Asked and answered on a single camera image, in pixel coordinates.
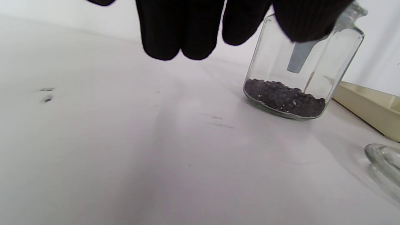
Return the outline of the person's left hand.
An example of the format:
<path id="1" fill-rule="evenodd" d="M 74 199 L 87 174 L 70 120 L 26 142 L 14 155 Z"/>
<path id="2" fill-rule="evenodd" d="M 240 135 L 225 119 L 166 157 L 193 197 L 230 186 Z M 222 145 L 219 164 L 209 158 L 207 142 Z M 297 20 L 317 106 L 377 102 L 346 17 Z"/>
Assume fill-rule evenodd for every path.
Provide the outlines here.
<path id="1" fill-rule="evenodd" d="M 207 58 L 219 26 L 226 44 L 239 46 L 257 30 L 272 6 L 278 25 L 293 42 L 319 40 L 333 30 L 351 0 L 137 0 L 141 41 L 149 57 L 171 60 L 179 51 Z"/>

